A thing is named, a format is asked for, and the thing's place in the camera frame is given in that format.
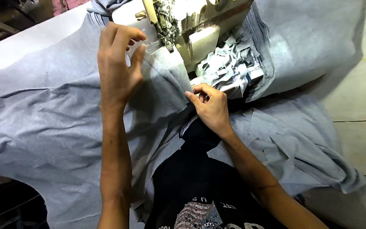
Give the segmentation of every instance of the left hand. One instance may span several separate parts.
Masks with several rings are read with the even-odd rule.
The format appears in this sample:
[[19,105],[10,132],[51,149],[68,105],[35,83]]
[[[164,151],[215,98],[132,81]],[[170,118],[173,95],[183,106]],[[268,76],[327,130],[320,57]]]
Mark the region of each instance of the left hand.
[[145,45],[135,50],[131,67],[126,65],[125,52],[129,50],[128,45],[135,44],[134,41],[145,39],[145,34],[139,29],[113,22],[101,31],[97,60],[101,81],[100,108],[103,115],[116,110],[123,111],[135,90],[142,84],[141,66]]

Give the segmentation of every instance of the wrist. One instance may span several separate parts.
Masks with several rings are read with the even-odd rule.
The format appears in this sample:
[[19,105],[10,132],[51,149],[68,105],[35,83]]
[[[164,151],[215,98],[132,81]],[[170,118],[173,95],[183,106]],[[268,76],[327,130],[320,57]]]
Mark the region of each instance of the wrist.
[[224,142],[230,141],[230,139],[235,138],[237,135],[234,132],[234,129],[232,127],[226,128],[224,131],[221,131],[217,134],[221,140]]
[[101,106],[101,116],[103,118],[103,128],[111,129],[119,125],[120,121],[124,118],[124,106]]

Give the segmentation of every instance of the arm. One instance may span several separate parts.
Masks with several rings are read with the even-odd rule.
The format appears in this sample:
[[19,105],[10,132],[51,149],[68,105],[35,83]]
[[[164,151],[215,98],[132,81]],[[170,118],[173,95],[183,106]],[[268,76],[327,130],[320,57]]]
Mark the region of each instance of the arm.
[[101,85],[103,149],[100,188],[103,201],[99,229],[129,228],[129,192],[132,169],[124,127],[124,109],[142,82],[141,62],[145,46],[134,53],[130,68],[125,51],[134,41],[145,40],[138,29],[112,22],[101,31],[98,70]]
[[228,116],[227,96],[207,84],[193,87],[195,94],[186,92],[197,114],[224,142],[230,157],[243,180],[251,187],[262,205],[289,229],[327,228],[283,190],[277,179],[241,142],[232,129]]

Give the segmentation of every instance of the garment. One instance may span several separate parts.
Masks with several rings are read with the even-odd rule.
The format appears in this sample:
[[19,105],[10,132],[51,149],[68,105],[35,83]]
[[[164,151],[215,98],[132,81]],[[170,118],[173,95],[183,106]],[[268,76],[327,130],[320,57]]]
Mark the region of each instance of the garment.
[[87,9],[87,11],[111,17],[114,10],[130,1],[131,0],[91,0],[92,8]]
[[251,30],[266,75],[248,101],[301,86],[362,56],[364,0],[255,0]]
[[[0,175],[42,195],[51,228],[94,228],[101,212],[100,30],[89,17],[60,43],[0,70]],[[146,53],[144,84],[125,109],[133,203],[143,200],[153,157],[184,142],[176,115],[191,86],[170,66],[173,58],[160,63]]]
[[[289,195],[332,186],[343,193],[366,184],[342,155],[332,120],[312,96],[298,90],[261,98],[230,115],[234,131]],[[208,155],[233,166],[220,143]]]
[[209,158],[221,139],[197,118],[153,174],[151,228],[285,228],[252,198],[235,168]]
[[[0,70],[0,175],[43,196],[51,228],[94,228],[101,211],[100,28],[91,16],[58,44]],[[162,49],[146,54],[146,83],[125,112],[132,207],[138,212],[146,205],[138,218],[150,212],[152,175],[184,143],[179,126],[194,110],[186,105],[184,91],[191,87],[179,61]],[[365,183],[341,156],[331,120],[317,101],[262,102],[267,105],[231,115],[232,122],[288,193],[328,185],[351,192]],[[230,164],[221,144],[208,154]]]

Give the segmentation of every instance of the hand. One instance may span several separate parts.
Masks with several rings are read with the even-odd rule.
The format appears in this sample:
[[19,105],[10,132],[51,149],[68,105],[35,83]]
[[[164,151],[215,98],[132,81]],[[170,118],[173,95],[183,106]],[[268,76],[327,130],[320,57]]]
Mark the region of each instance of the hand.
[[110,22],[100,36],[98,50],[98,70],[101,85],[101,112],[112,113],[115,110],[124,110],[132,98],[135,90],[142,84],[141,65],[145,53],[145,45],[139,46],[128,68],[125,62],[125,52],[128,45],[134,41],[145,40],[142,31]]
[[194,94],[186,91],[186,97],[196,107],[201,121],[221,139],[234,133],[228,116],[227,95],[207,84],[193,87]]

